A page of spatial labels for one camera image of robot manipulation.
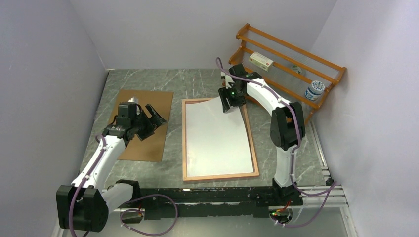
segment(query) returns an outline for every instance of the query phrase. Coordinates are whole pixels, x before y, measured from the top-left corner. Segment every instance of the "white sheet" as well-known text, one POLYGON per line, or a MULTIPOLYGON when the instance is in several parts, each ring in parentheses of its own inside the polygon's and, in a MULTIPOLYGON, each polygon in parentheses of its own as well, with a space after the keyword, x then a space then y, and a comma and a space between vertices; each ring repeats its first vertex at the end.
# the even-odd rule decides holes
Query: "white sheet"
POLYGON ((220 97, 186 104, 186 167, 188 177, 253 172, 239 108, 224 114, 220 97))

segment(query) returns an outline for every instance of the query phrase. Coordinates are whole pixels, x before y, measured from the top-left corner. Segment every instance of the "wooden frame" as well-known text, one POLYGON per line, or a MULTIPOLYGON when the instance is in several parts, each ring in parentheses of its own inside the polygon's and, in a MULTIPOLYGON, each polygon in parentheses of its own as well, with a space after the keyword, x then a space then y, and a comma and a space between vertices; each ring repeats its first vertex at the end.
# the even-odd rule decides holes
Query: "wooden frame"
MULTIPOLYGON (((307 52, 306 50, 304 50, 302 48, 299 48, 299 47, 297 47, 295 45, 292 45, 292 44, 290 44, 288 42, 285 42, 285 41, 283 41, 283 40, 281 40, 281 39, 279 39, 279 38, 277 38, 275 36, 272 36, 272 35, 270 35, 268 33, 265 33, 265 32, 263 32, 263 31, 261 31, 259 29, 256 29, 255 27, 250 26, 249 23, 245 24, 237 32, 236 38, 242 40, 242 42, 240 43, 239 49, 237 49, 237 51, 230 57, 230 60, 228 61, 229 64, 239 64, 239 63, 241 63, 242 60, 243 60, 244 53, 252 54, 253 51, 250 50, 250 49, 248 49, 248 48, 246 48, 246 43, 250 43, 250 44, 255 45, 258 48, 261 48, 261 49, 263 49, 263 50, 265 50, 265 51, 267 51, 269 53, 272 53, 273 55, 275 55, 275 56, 277 56, 279 58, 282 58, 282 59, 284 59, 284 60, 286 60, 286 61, 288 61, 288 62, 290 62, 290 63, 292 63, 294 65, 297 65, 297 66, 299 66, 299 67, 301 67, 301 68, 303 68, 303 69, 305 69, 305 70, 307 70, 307 71, 309 71, 309 72, 311 72, 311 73, 313 73, 313 74, 315 74, 315 75, 317 75, 317 76, 319 76, 321 78, 324 78, 327 81, 330 81, 330 85, 326 88, 326 90, 325 90, 322 98, 319 101, 311 101, 311 100, 307 99, 306 97, 301 96, 301 95, 295 93, 294 91, 289 90, 289 89, 285 88, 284 86, 282 86, 282 85, 274 82, 273 80, 271 80, 269 78, 266 78, 266 77, 263 77, 265 79, 265 81, 266 81, 267 84, 269 84, 269 85, 271 85, 273 87, 276 87, 276 88, 284 91, 285 93, 287 93, 287 94, 289 94, 289 95, 297 98, 298 100, 300 100, 300 101, 306 103, 307 105, 309 105, 310 107, 312 107, 312 109, 310 111, 310 114, 308 115, 307 119, 305 120, 305 124, 307 124, 310 121, 310 119, 313 116, 313 114, 317 110, 319 110, 319 108, 323 104, 324 100, 326 99, 327 95, 329 94, 330 90, 333 89, 333 87, 335 85, 337 85, 337 83, 340 81, 340 79, 342 78, 343 74, 346 71, 346 68, 345 67, 340 67, 340 66, 338 66, 338 65, 336 65, 334 63, 331 63, 331 62, 329 62, 329 61, 327 61, 327 60, 325 60, 325 59, 323 59, 323 58, 321 58, 319 56, 316 56, 316 55, 314 55, 314 54, 312 54, 310 52, 307 52), (287 48, 289 48, 289 49, 291 49, 291 50, 293 50, 293 51, 295 51, 295 52, 297 52, 299 54, 302 54, 302 55, 304 55, 306 57, 309 57, 309 58, 311 58, 311 59, 313 59, 313 60, 315 60, 315 61, 317 61, 317 62, 319 62, 319 63, 321 63, 323 65, 326 65, 326 66, 328 66, 328 67, 330 67, 330 68, 338 71, 338 75, 335 78, 331 78, 330 76, 325 75, 324 73, 321 73, 321 72, 319 72, 319 71, 317 71, 317 70, 315 70, 315 69, 313 69, 313 68, 311 68, 311 67, 309 67, 309 66, 307 66, 307 65, 305 65, 305 64, 303 64, 301 62, 298 62, 298 61, 296 61, 296 60, 294 60, 294 59, 292 59, 292 58, 290 58, 290 57, 288 57, 286 55, 283 55, 283 54, 281 54, 281 53, 279 53, 279 52, 277 52, 277 51, 269 48, 269 47, 266 47, 266 46, 262 45, 261 43, 258 43, 256 41, 254 41, 254 40, 246 37, 245 34, 248 31, 252 31, 252 32, 254 32, 256 34, 259 34, 259 35, 261 35, 261 36, 263 36, 265 38, 268 38, 269 40, 272 40, 272 41, 274 41, 274 42, 276 42, 276 43, 278 43, 278 44, 280 44, 282 46, 285 46, 285 47, 287 47, 287 48)), ((292 71, 291 69, 289 69, 289 68, 287 68, 287 67, 285 67, 285 66, 283 66, 283 65, 281 65, 281 64, 279 64, 277 62, 274 62, 273 63, 273 67, 278 68, 278 69, 280 69, 280 70, 282 70, 282 71, 284 71, 284 72, 286 72, 286 73, 288 73, 288 74, 290 74, 290 75, 292 75, 292 76, 294 76, 294 77, 296 77, 296 78, 298 78, 298 79, 300 79, 300 80, 302 80, 302 81, 304 81, 304 82, 306 82, 308 84, 310 84, 312 82, 311 79, 309 79, 309 78, 307 78, 307 77, 305 77, 303 75, 300 75, 300 74, 292 71)), ((247 72, 252 72, 251 69, 246 68, 246 67, 245 67, 245 70, 247 72)))
POLYGON ((241 178, 241 177, 254 177, 259 176, 259 169, 257 167, 256 152, 254 151, 253 137, 251 135, 249 116, 246 105, 242 106, 241 112, 245 122, 246 132, 248 134, 249 147, 251 152, 251 161, 253 164, 252 173, 239 173, 239 174, 222 174, 222 175, 207 175, 207 176, 194 176, 188 177, 186 173, 186 105, 200 103, 212 98, 202 99, 183 99, 182 100, 182 176, 184 181, 196 180, 209 180, 209 179, 227 179, 227 178, 241 178))

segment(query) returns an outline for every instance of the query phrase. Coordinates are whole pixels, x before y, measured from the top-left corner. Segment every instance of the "wooden rack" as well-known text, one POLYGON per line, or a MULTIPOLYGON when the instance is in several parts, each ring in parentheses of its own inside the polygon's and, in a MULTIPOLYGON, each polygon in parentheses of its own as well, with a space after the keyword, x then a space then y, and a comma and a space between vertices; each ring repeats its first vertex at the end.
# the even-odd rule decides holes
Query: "wooden rack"
MULTIPOLYGON (((299 47, 296 47, 295 45, 292 45, 292 44, 290 44, 288 42, 285 42, 285 41, 283 41, 283 40, 281 40, 281 39, 279 39, 277 37, 274 37, 274 36, 272 36, 272 35, 270 35, 268 33, 263 32, 261 30, 258 30, 256 28, 250 26, 249 23, 245 24, 237 32, 236 38, 242 40, 242 42, 241 42, 241 44, 239 46, 239 49, 233 54, 233 56, 231 56, 230 60, 228 61, 229 64, 232 64, 232 65, 239 64, 239 63, 241 63, 243 61, 244 53, 248 53, 248 54, 254 53, 254 51, 250 50, 249 48, 246 48, 246 44, 249 43, 249 44, 252 44, 252 45, 254 45, 254 46, 256 46, 256 47, 258 47, 258 48, 260 48, 260 49, 262 49, 264 51, 267 51, 267 52, 269 52, 269 53, 271 53, 271 54, 273 54, 273 55, 275 55, 275 56, 277 56, 277 57, 279 57, 281 59, 284 59, 284 60, 286 60, 286 61, 288 61, 288 62, 290 62, 290 63, 292 63, 294 65, 297 65, 300 68, 305 69, 308 72, 311 72, 312 74, 314 74, 316 76, 319 76, 319 77, 321 77, 321 78, 323 78, 323 79, 325 79, 325 80, 327 80, 327 81, 330 82, 329 86, 326 87, 325 92, 322 95, 322 97, 319 98, 318 101, 312 101, 312 100, 307 99, 305 96, 302 96, 302 95, 300 95, 300 94, 298 94, 298 93, 296 93, 296 92, 294 92, 294 91, 292 91, 292 90, 290 90, 290 89, 288 89, 288 88, 280 85, 279 83, 274 82, 273 80, 271 80, 269 78, 266 78, 264 76, 264 79, 265 79, 266 83, 269 84, 270 86, 273 86, 273 87, 275 87, 275 88, 277 88, 277 89, 279 89, 279 90, 281 90, 281 91, 283 91, 283 92, 285 92, 285 93, 287 93, 287 94, 295 97, 296 99, 298 99, 298 100, 306 103, 307 105, 309 105, 311 107, 310 114, 308 115, 307 119, 305 120, 305 123, 306 124, 311 119, 311 117, 313 116, 313 114, 317 110, 319 110, 319 108, 323 104, 323 102, 326 99, 326 97, 327 97, 328 93, 330 92, 330 90, 333 89, 333 87, 335 85, 337 85, 337 83, 342 78, 344 72, 346 71, 346 68, 345 67, 340 67, 340 66, 338 66, 336 64, 333 64, 333 63, 331 63, 331 62, 329 62, 329 61, 327 61, 327 60, 325 60, 323 58, 320 58, 320 57, 318 57, 318 56, 316 56, 316 55, 314 55, 312 53, 309 53, 309 52, 305 51, 304 49, 301 49, 299 47), (285 47, 287 47, 287 48, 289 48, 289 49, 291 49, 291 50, 293 50, 293 51, 295 51, 295 52, 297 52, 297 53, 299 53, 301 55, 304 55, 304 56, 306 56, 308 58, 311 58, 311 59, 313 59, 313 60, 315 60, 315 61, 317 61, 317 62, 319 62, 321 64, 324 64, 327 67, 330 67, 330 68, 338 71, 338 74, 336 75, 335 78, 332 78, 332 77, 330 77, 330 76, 328 76, 328 75, 326 75, 326 74, 324 74, 322 72, 319 72, 318 70, 315 70, 312 67, 309 67, 309 66, 305 65, 302 62, 299 62, 299 61, 297 61, 295 59, 292 59, 292 58, 290 58, 290 57, 288 57, 288 56, 280 53, 280 52, 277 52, 277 51, 275 51, 275 50, 273 50, 273 49, 271 49, 269 47, 266 47, 263 44, 261 44, 259 42, 256 42, 256 41, 248 38, 246 36, 246 34, 247 34, 248 31, 252 31, 252 32, 254 32, 256 34, 259 34, 259 35, 261 35, 261 36, 263 36, 263 37, 265 37, 265 38, 267 38, 267 39, 269 39, 269 40, 271 40, 273 42, 276 42, 276 43, 278 43, 278 44, 280 44, 282 46, 285 46, 285 47)), ((282 71, 284 71, 284 72, 286 72, 286 73, 294 76, 295 78, 300 79, 300 80, 302 80, 302 81, 304 81, 304 82, 306 82, 308 84, 310 84, 313 81, 310 78, 305 77, 303 75, 300 75, 300 74, 294 72, 290 68, 288 68, 288 67, 286 67, 286 66, 284 66, 284 65, 282 65, 280 63, 274 62, 273 63, 273 67, 278 68, 278 69, 280 69, 280 70, 282 70, 282 71)), ((247 67, 245 67, 245 69, 248 72, 252 72, 252 70, 249 69, 249 68, 247 68, 247 67)))

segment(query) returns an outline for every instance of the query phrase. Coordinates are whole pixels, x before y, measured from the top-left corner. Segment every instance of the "white box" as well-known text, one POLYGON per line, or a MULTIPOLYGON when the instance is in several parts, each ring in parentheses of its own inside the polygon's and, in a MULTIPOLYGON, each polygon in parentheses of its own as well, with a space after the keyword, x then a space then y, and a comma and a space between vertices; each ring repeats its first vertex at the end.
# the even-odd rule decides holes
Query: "white box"
POLYGON ((272 66, 274 61, 270 60, 269 58, 263 56, 258 52, 254 52, 250 55, 249 62, 264 69, 265 71, 269 71, 269 68, 272 66))

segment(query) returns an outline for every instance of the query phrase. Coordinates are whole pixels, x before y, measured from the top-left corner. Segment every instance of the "wall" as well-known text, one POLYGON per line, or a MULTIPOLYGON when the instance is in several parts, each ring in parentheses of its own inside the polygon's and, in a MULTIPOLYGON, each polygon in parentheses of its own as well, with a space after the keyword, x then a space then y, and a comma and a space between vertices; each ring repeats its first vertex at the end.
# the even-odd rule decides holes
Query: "wall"
POLYGON ((0 2, 0 233, 50 236, 106 78, 67 0, 0 2))
POLYGON ((361 237, 418 236, 418 11, 338 0, 312 48, 348 68, 315 123, 361 237))
POLYGON ((310 49, 336 0, 71 0, 107 68, 215 68, 247 22, 310 49))

